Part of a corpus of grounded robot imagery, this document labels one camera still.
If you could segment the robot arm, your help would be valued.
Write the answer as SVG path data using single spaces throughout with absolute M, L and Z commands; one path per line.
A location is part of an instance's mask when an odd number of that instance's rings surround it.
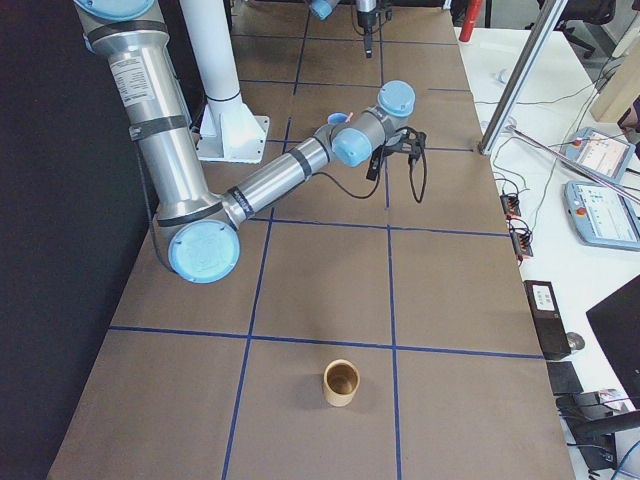
M 416 95 L 404 81 L 384 84 L 360 116 L 321 126 L 262 162 L 269 121 L 254 115 L 239 87 L 225 9 L 219 1 L 181 5 L 213 130 L 195 138 L 171 59 L 169 32 L 155 1 L 79 1 L 88 48 L 104 57 L 130 121 L 129 135 L 159 198 L 151 221 L 168 242 L 166 265 L 193 283 L 228 275 L 240 256 L 240 224 L 288 195 L 333 161 L 356 167 L 398 151 L 410 135 Z M 213 193 L 206 161 L 259 163 L 248 178 Z
M 338 0 L 307 1 L 311 13 L 319 20 L 326 20 L 339 4 Z M 355 18 L 352 25 L 355 32 L 362 37 L 364 54 L 367 59 L 373 55 L 374 27 L 378 21 L 378 3 L 374 0 L 355 0 Z

